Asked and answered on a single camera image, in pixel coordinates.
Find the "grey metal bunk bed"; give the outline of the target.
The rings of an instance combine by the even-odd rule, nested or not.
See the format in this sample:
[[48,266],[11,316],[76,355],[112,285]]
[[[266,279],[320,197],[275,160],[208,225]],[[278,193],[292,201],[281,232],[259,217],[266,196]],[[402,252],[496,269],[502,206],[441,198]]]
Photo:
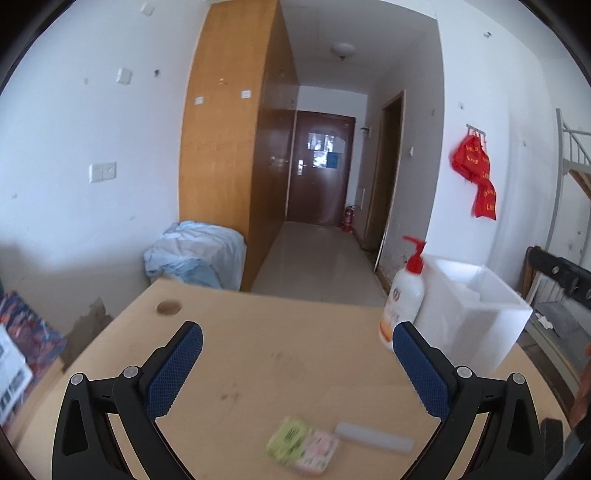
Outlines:
[[[558,130],[558,178],[545,251],[590,269],[590,131],[571,128],[561,111]],[[590,311],[567,297],[550,276],[536,272],[527,296],[542,348],[571,370],[582,373],[590,343]]]

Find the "printed paper magazine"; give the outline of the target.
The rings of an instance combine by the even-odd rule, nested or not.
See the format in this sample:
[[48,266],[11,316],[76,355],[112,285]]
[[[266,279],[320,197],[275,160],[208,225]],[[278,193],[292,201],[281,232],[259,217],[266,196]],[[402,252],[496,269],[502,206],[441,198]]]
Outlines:
[[12,341],[4,326],[0,329],[0,343],[0,421],[4,425],[30,384],[33,374],[25,356]]

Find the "white foam box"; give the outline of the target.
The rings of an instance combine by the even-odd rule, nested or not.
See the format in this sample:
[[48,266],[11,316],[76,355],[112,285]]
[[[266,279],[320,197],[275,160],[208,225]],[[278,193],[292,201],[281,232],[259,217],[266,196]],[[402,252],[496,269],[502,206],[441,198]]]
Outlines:
[[455,366],[488,377],[524,330],[532,308],[484,265],[428,255],[415,326]]

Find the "white plastic tube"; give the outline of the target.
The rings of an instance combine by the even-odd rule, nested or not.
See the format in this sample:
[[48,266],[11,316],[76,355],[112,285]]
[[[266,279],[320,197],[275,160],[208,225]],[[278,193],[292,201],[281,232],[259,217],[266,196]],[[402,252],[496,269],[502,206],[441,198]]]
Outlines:
[[393,452],[410,453],[415,446],[413,439],[349,422],[339,422],[334,433],[353,443]]

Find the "red bags on hook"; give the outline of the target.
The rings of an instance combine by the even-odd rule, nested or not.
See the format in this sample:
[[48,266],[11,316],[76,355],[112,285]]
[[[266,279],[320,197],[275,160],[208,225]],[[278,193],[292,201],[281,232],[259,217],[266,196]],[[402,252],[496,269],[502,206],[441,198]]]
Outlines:
[[467,135],[451,157],[451,164],[460,176],[477,188],[473,215],[496,221],[497,192],[491,181],[491,161],[484,134],[468,126]]

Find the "white lotion bottle red pump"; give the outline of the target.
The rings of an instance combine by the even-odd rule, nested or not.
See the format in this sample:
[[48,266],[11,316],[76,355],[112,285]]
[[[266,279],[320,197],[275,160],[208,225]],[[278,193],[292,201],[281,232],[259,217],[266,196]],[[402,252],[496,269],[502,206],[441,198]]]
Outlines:
[[422,254],[426,242],[410,236],[404,236],[403,239],[414,244],[415,252],[394,276],[379,323],[380,339],[390,350],[393,349],[394,328],[401,322],[415,321],[425,296]]

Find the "green pink tissue packs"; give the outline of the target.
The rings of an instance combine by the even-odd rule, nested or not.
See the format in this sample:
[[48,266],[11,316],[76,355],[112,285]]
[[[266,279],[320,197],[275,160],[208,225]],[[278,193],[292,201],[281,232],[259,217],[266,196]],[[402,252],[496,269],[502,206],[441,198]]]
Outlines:
[[332,432],[286,417],[267,442],[266,454],[301,474],[321,476],[338,451],[339,443],[339,437]]

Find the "light blue covered bin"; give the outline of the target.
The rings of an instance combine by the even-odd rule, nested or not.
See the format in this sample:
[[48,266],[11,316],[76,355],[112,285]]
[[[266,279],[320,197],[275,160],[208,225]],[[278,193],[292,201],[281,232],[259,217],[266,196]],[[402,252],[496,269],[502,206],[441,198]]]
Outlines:
[[237,231],[202,222],[172,224],[143,254],[150,281],[167,278],[213,289],[239,291],[246,245]]

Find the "red fire extinguisher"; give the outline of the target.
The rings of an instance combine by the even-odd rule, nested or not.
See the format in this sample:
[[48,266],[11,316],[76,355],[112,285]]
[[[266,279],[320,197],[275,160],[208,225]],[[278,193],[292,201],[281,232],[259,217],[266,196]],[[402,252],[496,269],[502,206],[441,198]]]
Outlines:
[[355,220],[355,207],[346,206],[344,217],[342,218],[342,231],[349,233],[353,230],[353,221]]

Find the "dark brown entrance door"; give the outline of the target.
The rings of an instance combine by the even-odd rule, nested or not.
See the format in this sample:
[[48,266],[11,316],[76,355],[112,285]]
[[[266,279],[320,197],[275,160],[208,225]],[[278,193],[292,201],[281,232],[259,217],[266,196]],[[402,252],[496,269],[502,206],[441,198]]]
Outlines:
[[353,117],[297,112],[287,221],[325,227],[341,224],[355,127]]

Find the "ceiling lamp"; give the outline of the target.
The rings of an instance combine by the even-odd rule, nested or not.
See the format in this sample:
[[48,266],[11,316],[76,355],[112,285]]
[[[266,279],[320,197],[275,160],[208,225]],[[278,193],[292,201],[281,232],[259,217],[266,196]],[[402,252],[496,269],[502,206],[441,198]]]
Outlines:
[[341,61],[352,58],[356,55],[356,47],[351,43],[339,42],[331,47],[332,55],[339,58]]

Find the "orange wooden wardrobe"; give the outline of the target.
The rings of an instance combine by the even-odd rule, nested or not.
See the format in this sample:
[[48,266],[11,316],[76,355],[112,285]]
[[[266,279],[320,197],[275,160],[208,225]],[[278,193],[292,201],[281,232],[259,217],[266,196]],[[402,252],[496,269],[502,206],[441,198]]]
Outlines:
[[280,2],[212,4],[186,90],[178,210],[242,234],[243,291],[283,226],[297,94]]

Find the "side wooden door frame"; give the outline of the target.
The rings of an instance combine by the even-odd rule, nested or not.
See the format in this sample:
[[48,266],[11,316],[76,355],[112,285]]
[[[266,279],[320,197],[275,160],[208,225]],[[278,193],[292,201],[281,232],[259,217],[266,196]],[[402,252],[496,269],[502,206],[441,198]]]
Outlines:
[[378,269],[396,189],[404,134],[405,100],[406,92],[401,91],[384,106],[380,117],[372,196],[363,233],[363,251],[368,254],[374,271]]

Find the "white wall switch pair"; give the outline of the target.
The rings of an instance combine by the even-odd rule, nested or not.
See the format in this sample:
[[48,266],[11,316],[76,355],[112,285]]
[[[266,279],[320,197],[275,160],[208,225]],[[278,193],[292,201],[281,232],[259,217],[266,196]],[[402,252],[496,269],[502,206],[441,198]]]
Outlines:
[[100,183],[114,180],[117,175],[117,164],[115,162],[96,163],[89,166],[89,182]]

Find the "white square wall plate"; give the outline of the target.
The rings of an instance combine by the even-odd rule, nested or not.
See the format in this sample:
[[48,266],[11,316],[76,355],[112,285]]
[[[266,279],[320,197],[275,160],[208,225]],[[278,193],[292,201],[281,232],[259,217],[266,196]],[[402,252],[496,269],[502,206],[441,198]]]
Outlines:
[[116,82],[121,85],[129,85],[132,79],[132,71],[127,68],[120,68],[117,72]]

